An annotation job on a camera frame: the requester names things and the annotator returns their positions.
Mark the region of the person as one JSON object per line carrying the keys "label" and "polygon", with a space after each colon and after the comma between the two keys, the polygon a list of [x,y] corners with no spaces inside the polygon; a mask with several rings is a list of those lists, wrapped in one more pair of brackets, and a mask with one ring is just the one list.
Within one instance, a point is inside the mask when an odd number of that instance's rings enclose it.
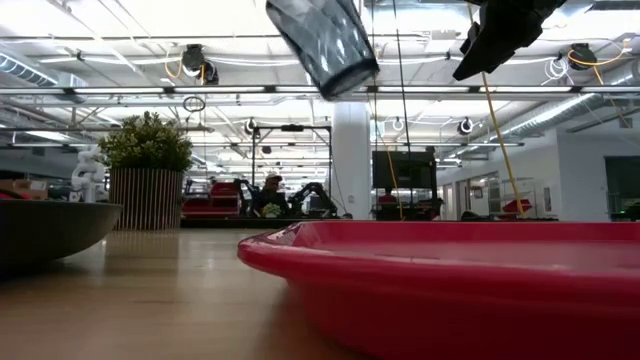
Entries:
{"label": "person", "polygon": [[252,213],[258,216],[265,215],[265,208],[277,208],[276,217],[285,217],[289,212],[289,206],[285,196],[279,191],[283,178],[275,172],[270,172],[264,182],[263,188],[254,194]]}

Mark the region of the red plastic tray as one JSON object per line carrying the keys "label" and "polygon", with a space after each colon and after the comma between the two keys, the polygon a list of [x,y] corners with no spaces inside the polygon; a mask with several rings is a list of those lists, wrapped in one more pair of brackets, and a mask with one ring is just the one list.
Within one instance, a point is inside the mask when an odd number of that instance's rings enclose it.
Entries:
{"label": "red plastic tray", "polygon": [[239,259],[382,360],[640,360],[640,224],[304,222]]}

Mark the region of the green plant in striped pot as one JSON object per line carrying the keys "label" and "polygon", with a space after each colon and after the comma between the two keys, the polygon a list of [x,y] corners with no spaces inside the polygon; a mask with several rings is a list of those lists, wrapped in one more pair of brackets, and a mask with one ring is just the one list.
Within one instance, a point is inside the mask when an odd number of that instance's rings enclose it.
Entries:
{"label": "green plant in striped pot", "polygon": [[179,226],[192,142],[176,119],[155,112],[125,118],[98,142],[108,170],[109,202],[122,208],[117,230],[167,231]]}

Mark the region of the brown cardboard box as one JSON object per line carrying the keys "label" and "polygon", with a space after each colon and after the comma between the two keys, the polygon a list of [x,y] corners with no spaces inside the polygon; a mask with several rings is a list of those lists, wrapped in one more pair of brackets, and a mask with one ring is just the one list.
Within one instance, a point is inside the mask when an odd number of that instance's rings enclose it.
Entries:
{"label": "brown cardboard box", "polygon": [[0,190],[6,190],[31,200],[48,199],[48,186],[46,181],[4,179],[0,180]]}

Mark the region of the black round plate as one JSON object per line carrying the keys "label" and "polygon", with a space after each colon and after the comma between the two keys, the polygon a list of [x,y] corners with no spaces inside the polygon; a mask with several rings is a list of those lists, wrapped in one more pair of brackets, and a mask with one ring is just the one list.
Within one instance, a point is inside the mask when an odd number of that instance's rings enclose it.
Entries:
{"label": "black round plate", "polygon": [[108,203],[0,199],[0,269],[79,253],[109,234],[121,211]]}

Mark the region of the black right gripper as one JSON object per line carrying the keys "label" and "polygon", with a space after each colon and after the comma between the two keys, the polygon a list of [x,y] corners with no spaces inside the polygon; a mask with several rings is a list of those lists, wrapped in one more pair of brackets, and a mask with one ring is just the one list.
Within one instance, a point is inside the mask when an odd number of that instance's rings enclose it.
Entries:
{"label": "black right gripper", "polygon": [[541,34],[542,25],[567,0],[474,0],[480,24],[473,21],[459,50],[463,54],[453,72],[457,81],[481,72],[492,73],[517,49],[528,47]]}

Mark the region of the black monitor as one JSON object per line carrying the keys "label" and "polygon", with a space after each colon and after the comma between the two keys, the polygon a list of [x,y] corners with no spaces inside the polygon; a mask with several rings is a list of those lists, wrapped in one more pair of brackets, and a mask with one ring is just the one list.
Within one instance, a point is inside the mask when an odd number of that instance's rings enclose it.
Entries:
{"label": "black monitor", "polygon": [[372,187],[433,189],[436,161],[430,152],[373,151]]}

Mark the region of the black background rig frame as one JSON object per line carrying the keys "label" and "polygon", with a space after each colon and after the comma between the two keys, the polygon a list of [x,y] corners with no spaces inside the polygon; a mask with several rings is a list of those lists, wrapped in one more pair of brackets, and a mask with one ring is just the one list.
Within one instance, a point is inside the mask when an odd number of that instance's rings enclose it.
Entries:
{"label": "black background rig frame", "polygon": [[[271,134],[273,130],[281,132],[304,132],[306,130],[312,131],[317,137],[322,140],[325,146],[328,148],[328,156],[325,159],[327,164],[328,176],[333,173],[333,147],[331,145],[332,140],[332,127],[331,126],[311,126],[311,125],[296,125],[285,124],[280,126],[258,126],[255,125],[251,130],[251,185],[255,185],[256,177],[256,149],[262,142]],[[332,201],[332,185],[328,185],[328,190],[325,190],[324,186],[319,182],[309,182],[303,186],[303,188],[293,195],[288,197],[287,202],[291,205],[291,212],[298,215],[302,214],[302,205],[304,200],[311,194],[315,194],[322,202],[324,206],[324,212],[322,218],[335,218],[337,216],[338,208]]]}

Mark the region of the silver ventilation duct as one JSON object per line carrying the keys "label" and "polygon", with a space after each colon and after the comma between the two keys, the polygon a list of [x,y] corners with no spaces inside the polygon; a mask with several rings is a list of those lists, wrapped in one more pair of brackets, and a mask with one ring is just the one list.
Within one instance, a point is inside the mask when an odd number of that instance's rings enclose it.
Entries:
{"label": "silver ventilation duct", "polygon": [[[611,70],[613,86],[640,86],[640,59]],[[558,103],[546,103],[534,110],[514,118],[500,128],[502,135],[527,137],[541,133],[566,121],[596,110],[610,101],[601,93],[579,94]]]}

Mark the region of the white building column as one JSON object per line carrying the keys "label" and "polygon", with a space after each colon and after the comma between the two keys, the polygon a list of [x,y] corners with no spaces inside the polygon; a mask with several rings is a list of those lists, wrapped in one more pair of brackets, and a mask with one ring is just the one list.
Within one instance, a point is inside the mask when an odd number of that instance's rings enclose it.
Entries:
{"label": "white building column", "polygon": [[332,192],[340,213],[368,220],[371,211],[370,112],[362,102],[337,102],[332,117]]}

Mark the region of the dark translucent faceted cup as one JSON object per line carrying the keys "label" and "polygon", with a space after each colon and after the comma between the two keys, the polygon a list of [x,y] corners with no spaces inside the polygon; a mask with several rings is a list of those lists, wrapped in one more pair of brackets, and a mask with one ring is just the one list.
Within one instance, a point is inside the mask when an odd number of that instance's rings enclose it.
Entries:
{"label": "dark translucent faceted cup", "polygon": [[337,99],[379,72],[352,0],[266,0],[265,11],[324,99]]}

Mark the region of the red tool cart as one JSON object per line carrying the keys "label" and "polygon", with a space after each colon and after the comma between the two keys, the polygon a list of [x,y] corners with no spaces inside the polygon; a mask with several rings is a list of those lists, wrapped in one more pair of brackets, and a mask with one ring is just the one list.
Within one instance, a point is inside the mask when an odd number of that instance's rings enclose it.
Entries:
{"label": "red tool cart", "polygon": [[240,213],[241,200],[231,182],[217,182],[208,191],[193,192],[185,196],[182,216],[196,218],[232,218]]}

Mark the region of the white humanoid robot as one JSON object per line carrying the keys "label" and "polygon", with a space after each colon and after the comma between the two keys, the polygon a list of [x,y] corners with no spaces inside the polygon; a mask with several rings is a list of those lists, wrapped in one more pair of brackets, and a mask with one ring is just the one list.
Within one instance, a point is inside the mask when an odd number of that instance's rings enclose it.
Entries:
{"label": "white humanoid robot", "polygon": [[71,175],[70,202],[95,203],[99,187],[104,182],[106,167],[99,146],[87,147],[78,153],[78,163]]}

